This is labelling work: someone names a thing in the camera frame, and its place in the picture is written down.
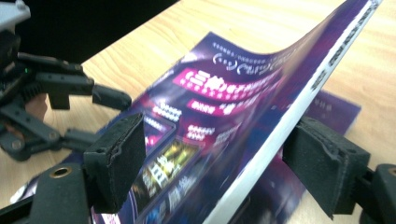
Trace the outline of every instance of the magazine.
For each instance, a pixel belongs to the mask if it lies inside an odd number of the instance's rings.
[[[346,0],[271,54],[205,36],[107,125],[143,113],[147,159],[121,210],[94,222],[227,223],[379,3]]]

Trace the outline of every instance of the purple magazine cover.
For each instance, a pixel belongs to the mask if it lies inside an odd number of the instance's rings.
[[[148,157],[120,212],[94,222],[228,222],[378,4],[347,0],[272,54],[208,34],[108,124],[143,112]]]

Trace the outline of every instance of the table surface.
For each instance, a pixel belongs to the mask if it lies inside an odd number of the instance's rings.
[[[97,83],[137,97],[209,31],[242,48],[269,53],[297,41],[341,0],[181,0],[84,63]],[[385,0],[335,68],[324,86],[362,111],[347,138],[372,153],[370,167],[396,163],[396,2]],[[95,132],[118,111],[72,97],[70,111],[49,109],[45,121],[64,133],[75,127]],[[61,161],[69,152],[44,152],[15,162],[0,150],[0,207],[32,176]],[[357,223],[335,216],[335,223]],[[332,223],[307,193],[290,223]]]

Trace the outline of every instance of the wooden table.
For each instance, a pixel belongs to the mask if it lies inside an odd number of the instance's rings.
[[[84,63],[96,82],[136,97],[209,31],[255,52],[286,48],[314,28],[341,0],[182,0]],[[372,153],[370,167],[396,163],[396,4],[385,0],[337,66],[324,89],[362,106],[347,138]],[[60,130],[96,131],[118,112],[74,97],[71,111],[49,111],[45,121]],[[46,152],[27,162],[0,151],[0,207],[33,175],[68,152]],[[335,216],[336,223],[356,223]],[[306,194],[290,223],[331,223]]]

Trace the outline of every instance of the magazine spine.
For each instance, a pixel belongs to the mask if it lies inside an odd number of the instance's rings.
[[[290,109],[268,136],[256,155],[235,179],[218,201],[204,223],[228,223],[239,205],[247,197],[265,168],[276,155],[309,104],[341,61],[364,25],[374,14],[381,1],[369,0],[357,17],[351,21],[324,58],[314,75],[306,83]]]

